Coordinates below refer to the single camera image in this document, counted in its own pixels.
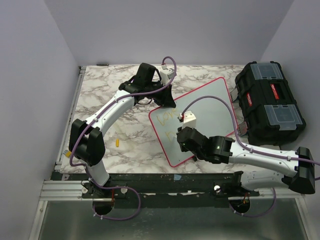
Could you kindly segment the small yellow connector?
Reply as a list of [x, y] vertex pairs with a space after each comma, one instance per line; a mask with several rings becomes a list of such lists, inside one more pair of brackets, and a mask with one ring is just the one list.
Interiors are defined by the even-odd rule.
[[72, 152], [67, 149], [63, 152], [63, 155], [66, 156], [67, 158], [70, 158], [71, 154]]

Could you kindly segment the yellow marker cap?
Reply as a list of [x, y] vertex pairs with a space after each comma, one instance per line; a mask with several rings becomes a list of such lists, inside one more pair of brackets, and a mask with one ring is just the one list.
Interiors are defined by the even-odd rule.
[[119, 139], [116, 139], [115, 141], [115, 146], [118, 148], [120, 146], [120, 140]]

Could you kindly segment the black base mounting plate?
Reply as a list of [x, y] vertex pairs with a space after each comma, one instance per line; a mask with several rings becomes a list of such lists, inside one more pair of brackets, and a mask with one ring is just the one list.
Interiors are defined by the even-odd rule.
[[79, 189], [76, 200], [91, 201], [99, 212], [111, 209], [228, 208], [237, 203], [249, 209], [249, 198], [260, 192], [242, 187], [235, 173], [113, 173], [106, 189], [89, 182], [85, 174], [54, 172], [51, 180], [61, 189]]

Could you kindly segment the pink framed whiteboard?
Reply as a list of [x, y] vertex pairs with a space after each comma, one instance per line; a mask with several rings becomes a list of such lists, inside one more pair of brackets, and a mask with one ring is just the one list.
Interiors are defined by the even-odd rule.
[[148, 117], [158, 138], [160, 146], [168, 161], [175, 168], [192, 158], [191, 152], [182, 152], [177, 142], [178, 128], [195, 128], [206, 137], [230, 136], [234, 133], [232, 118], [227, 107], [213, 98], [197, 101], [183, 114], [184, 120], [178, 117], [194, 100], [202, 96], [215, 96], [222, 99], [233, 109], [227, 82], [223, 77], [216, 78], [194, 90], [177, 97], [175, 108], [158, 107], [149, 112]]

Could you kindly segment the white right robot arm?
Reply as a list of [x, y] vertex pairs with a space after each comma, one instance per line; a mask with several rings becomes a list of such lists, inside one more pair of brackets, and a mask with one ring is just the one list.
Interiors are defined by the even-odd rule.
[[177, 142], [182, 152], [212, 164], [244, 164], [261, 171], [243, 173], [230, 183], [230, 191], [241, 196], [260, 188], [283, 187], [305, 195], [316, 192], [315, 162], [309, 149], [274, 150], [245, 144], [225, 136], [206, 137], [195, 128], [180, 127]]

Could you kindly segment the black toolbox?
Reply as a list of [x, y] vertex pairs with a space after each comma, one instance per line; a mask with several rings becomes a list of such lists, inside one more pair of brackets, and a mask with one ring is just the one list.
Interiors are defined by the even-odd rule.
[[234, 81], [230, 95], [241, 108], [239, 131], [249, 144], [282, 146], [297, 140], [306, 121], [278, 62], [249, 62]]

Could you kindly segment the aluminium frame rail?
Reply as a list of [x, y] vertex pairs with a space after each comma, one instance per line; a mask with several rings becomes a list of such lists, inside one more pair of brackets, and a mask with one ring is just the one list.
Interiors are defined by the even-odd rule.
[[62, 142], [58, 149], [58, 155], [54, 164], [53, 172], [49, 180], [45, 180], [40, 191], [40, 201], [77, 201], [82, 198], [82, 185], [79, 180], [71, 180], [71, 174], [60, 173], [65, 150], [69, 146], [69, 133], [76, 112], [76, 106], [81, 92], [86, 66], [79, 67], [79, 75], [75, 88], [75, 93], [68, 113], [66, 126], [63, 132]]

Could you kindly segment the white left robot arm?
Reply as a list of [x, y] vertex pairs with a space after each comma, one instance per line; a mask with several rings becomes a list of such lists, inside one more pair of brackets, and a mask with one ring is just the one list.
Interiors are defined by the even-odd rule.
[[134, 76], [121, 83], [111, 100], [86, 120], [75, 119], [71, 125], [69, 164], [84, 167], [89, 180], [94, 183], [93, 191], [101, 198], [111, 191], [110, 175], [103, 163], [106, 152], [104, 136], [109, 128], [139, 101], [147, 98], [160, 107], [175, 108], [172, 96], [172, 82], [177, 67], [168, 68], [165, 63], [158, 69], [148, 63], [141, 63]]

